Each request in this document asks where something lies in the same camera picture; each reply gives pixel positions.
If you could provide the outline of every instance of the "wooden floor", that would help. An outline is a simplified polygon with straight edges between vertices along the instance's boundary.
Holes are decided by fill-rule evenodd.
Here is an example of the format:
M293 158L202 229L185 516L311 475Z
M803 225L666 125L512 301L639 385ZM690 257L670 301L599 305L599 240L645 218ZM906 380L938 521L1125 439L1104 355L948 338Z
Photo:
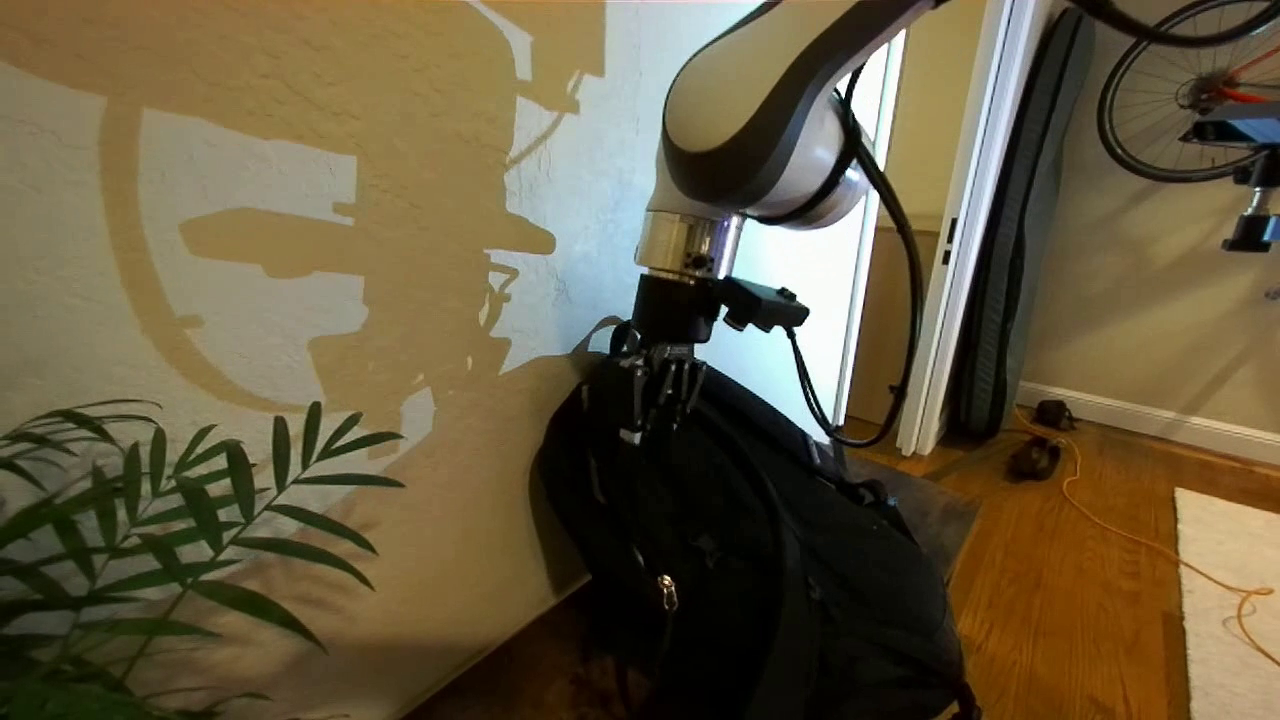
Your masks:
M1056 431L1069 451L1052 479L1014 483L1004 462L1025 439L1004 431L977 451L946 447L930 458L860 457L977 505L952 604L986 717L1187 717L1182 569L1148 542L1176 546L1173 487L1280 512L1280 473L1079 422ZM629 717L613 689L569 604L411 717Z

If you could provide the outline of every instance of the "black backpack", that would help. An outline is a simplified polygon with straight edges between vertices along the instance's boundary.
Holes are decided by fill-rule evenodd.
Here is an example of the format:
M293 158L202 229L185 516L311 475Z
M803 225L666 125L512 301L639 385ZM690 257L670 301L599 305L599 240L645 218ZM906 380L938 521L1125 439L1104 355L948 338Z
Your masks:
M946 570L878 483L725 370L645 431L632 355L559 402L535 483L579 546L596 639L691 720L977 717Z

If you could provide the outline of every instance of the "floor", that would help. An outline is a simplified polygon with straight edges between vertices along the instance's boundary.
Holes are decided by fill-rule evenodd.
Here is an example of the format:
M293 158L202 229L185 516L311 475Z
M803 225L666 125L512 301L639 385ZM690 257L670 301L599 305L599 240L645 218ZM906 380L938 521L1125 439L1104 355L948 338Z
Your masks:
M1004 479L1025 429L986 447L860 458L946 483L977 505L952 604L990 720L1187 717L1173 487L1280 512L1280 467L1090 429L1056 431L1052 479ZM629 717L613 662L572 604L532 625L411 720Z

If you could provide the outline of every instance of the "baseboard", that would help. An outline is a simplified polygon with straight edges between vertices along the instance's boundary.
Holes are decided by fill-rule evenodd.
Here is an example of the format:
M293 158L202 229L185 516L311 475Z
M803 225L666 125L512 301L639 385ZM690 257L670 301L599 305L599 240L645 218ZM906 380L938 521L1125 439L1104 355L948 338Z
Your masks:
M1071 410L1079 418L1091 418L1091 422L1114 422L1125 431L1159 434L1159 439L1191 444L1191 447L1220 451L1220 457L1280 462L1280 434L1278 431L1226 422L1226 418L1210 418L1210 414L1182 414L1182 410L1125 402L1114 394L1091 394L1091 392L1071 392L1071 386L1052 386L1052 385L1025 385L1022 386L1022 402L1042 402L1042 400L1063 400L1063 402L1071 402Z

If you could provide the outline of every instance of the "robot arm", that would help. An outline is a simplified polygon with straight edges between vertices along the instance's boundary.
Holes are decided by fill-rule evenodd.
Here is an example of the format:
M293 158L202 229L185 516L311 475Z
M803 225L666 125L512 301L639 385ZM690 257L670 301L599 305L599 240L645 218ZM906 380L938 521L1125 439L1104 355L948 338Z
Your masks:
M744 218L824 229L856 209L868 178L838 85L938 5L764 0L678 72L639 244L639 335L707 338L721 305L744 295L716 284Z

